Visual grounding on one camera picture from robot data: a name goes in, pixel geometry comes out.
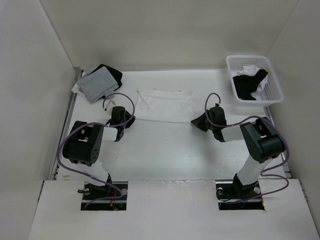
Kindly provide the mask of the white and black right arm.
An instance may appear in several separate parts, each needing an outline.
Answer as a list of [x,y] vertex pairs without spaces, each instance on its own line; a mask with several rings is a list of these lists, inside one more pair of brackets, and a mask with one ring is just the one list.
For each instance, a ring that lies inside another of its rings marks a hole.
[[236,173],[231,189],[238,198],[245,197],[250,192],[250,185],[257,182],[266,166],[288,149],[286,140],[267,117],[254,118],[253,122],[245,119],[228,125],[225,111],[217,104],[190,122],[203,132],[211,131],[221,143],[245,142],[249,155]]

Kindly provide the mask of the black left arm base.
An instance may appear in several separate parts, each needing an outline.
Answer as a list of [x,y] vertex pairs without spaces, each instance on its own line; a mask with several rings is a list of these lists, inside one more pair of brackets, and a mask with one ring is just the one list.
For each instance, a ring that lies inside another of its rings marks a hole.
[[82,195],[81,211],[127,210],[129,183],[127,181],[113,182],[110,175],[107,178],[107,182],[120,189],[122,191],[122,197],[120,197],[120,192],[114,187],[108,185],[94,185],[85,182],[83,189],[77,191]]

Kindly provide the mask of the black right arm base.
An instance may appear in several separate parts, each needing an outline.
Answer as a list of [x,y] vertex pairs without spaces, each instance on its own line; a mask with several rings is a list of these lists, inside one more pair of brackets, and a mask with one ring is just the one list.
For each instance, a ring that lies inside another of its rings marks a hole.
[[258,181],[242,185],[235,175],[232,181],[216,181],[215,186],[220,211],[265,210]]

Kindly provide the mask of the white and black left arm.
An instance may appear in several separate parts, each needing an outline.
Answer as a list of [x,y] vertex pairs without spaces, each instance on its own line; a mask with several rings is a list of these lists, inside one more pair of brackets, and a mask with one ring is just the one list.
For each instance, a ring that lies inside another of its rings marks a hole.
[[108,199],[112,195],[112,186],[107,182],[109,175],[105,173],[103,179],[96,177],[97,171],[103,170],[103,167],[98,164],[102,141],[120,141],[125,129],[130,128],[135,120],[136,117],[123,106],[115,106],[111,110],[111,118],[105,124],[75,121],[59,150],[62,151],[62,156],[72,164],[93,168],[94,171],[89,173],[72,169],[63,165],[62,162],[59,163],[60,166],[99,182],[95,187],[96,195],[100,199]]

